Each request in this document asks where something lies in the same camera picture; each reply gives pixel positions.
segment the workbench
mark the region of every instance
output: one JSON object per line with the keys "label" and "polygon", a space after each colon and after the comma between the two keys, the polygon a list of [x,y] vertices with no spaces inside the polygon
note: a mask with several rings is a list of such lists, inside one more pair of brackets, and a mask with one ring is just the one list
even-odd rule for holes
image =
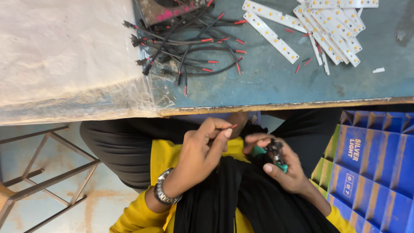
{"label": "workbench", "polygon": [[[243,2],[216,0],[212,14],[219,15],[224,11],[224,17],[243,19]],[[258,3],[292,16],[292,10],[298,5],[295,0]],[[114,76],[111,83],[72,92],[64,98],[0,104],[0,125],[414,103],[413,12],[412,0],[382,0],[379,8],[364,9],[361,18],[366,29],[357,36],[363,47],[358,53],[361,63],[356,68],[351,64],[335,66],[329,63],[329,76],[325,74],[323,65],[318,66],[309,38],[302,37],[304,33],[287,32],[285,26],[263,19],[299,54],[296,63],[289,63],[249,24],[222,27],[222,30],[246,42],[242,45],[228,40],[232,48],[247,52],[240,61],[241,75],[234,67],[216,76],[189,77],[187,96],[184,96],[183,85],[174,85],[176,77],[161,76],[157,69],[153,69],[148,77],[119,82],[120,78]],[[133,33],[127,28],[123,30],[126,34]],[[126,45],[129,50],[133,49],[130,44]],[[209,65],[214,70],[232,63],[231,56],[222,51],[207,51],[203,55],[219,61]],[[199,58],[200,54],[192,53],[189,57]],[[306,66],[301,63],[298,73],[295,73],[299,62],[306,58],[313,60]],[[372,73],[381,67],[385,72]]]}

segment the yellow sleeve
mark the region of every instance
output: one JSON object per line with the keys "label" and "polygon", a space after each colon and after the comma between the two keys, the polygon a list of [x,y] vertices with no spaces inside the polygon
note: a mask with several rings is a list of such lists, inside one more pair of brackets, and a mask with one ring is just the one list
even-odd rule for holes
{"label": "yellow sleeve", "polygon": [[124,213],[109,228],[109,233],[164,233],[163,226],[170,210],[157,214],[150,210],[145,202],[145,193],[141,192],[137,199],[124,209]]}
{"label": "yellow sleeve", "polygon": [[331,205],[331,213],[326,216],[326,219],[331,222],[340,233],[356,233],[355,229],[349,224],[349,222],[342,218],[338,208],[333,205]]}

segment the plastic sheet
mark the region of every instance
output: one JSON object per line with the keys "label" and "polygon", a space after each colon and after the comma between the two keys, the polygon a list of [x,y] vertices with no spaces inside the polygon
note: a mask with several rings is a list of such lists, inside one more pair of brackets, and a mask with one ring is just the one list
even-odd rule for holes
{"label": "plastic sheet", "polygon": [[131,0],[0,1],[0,125],[151,117]]}

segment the metal watch strap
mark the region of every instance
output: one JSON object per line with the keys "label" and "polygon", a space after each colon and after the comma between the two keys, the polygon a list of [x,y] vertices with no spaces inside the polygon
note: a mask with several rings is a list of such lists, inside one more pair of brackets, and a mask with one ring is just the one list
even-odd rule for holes
{"label": "metal watch strap", "polygon": [[163,172],[157,179],[157,182],[155,184],[154,187],[154,196],[155,198],[161,202],[162,204],[165,205],[174,205],[176,204],[179,200],[181,200],[182,195],[176,197],[176,198],[171,198],[168,197],[167,195],[165,195],[164,191],[162,190],[162,184],[164,183],[165,178],[170,174],[170,172],[172,171],[172,167],[168,168],[167,170],[165,170],[165,172]]}

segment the blue table surface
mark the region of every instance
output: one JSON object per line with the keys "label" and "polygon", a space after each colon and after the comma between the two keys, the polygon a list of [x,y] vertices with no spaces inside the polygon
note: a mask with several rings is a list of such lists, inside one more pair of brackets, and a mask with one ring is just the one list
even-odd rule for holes
{"label": "blue table surface", "polygon": [[[244,0],[217,0],[212,14],[219,15],[224,11],[224,17],[243,19],[243,2]],[[295,0],[257,2],[292,16],[293,9],[298,5]],[[246,41],[242,45],[228,40],[232,48],[247,51],[240,61],[244,71],[241,76],[237,67],[233,67],[215,76],[189,77],[187,96],[184,96],[183,85],[176,87],[174,82],[150,76],[153,95],[155,100],[167,96],[173,101],[174,105],[168,108],[414,96],[414,43],[411,41],[414,35],[413,10],[414,1],[410,0],[383,0],[379,8],[364,9],[361,18],[366,29],[357,36],[363,48],[357,54],[361,63],[356,68],[351,63],[337,66],[329,63],[329,76],[325,74],[323,65],[318,66],[309,38],[302,37],[304,33],[296,30],[294,33],[287,32],[285,26],[263,19],[300,55],[292,65],[251,25],[222,27],[222,30]],[[397,33],[405,34],[401,41],[397,40]],[[218,64],[202,64],[213,70],[233,63],[231,55],[222,51],[191,53],[189,57],[219,61]],[[313,60],[306,66],[301,63],[299,72],[295,74],[298,64],[306,58]],[[381,67],[385,68],[385,72],[372,73]],[[194,70],[188,69],[188,72],[193,73]]]}

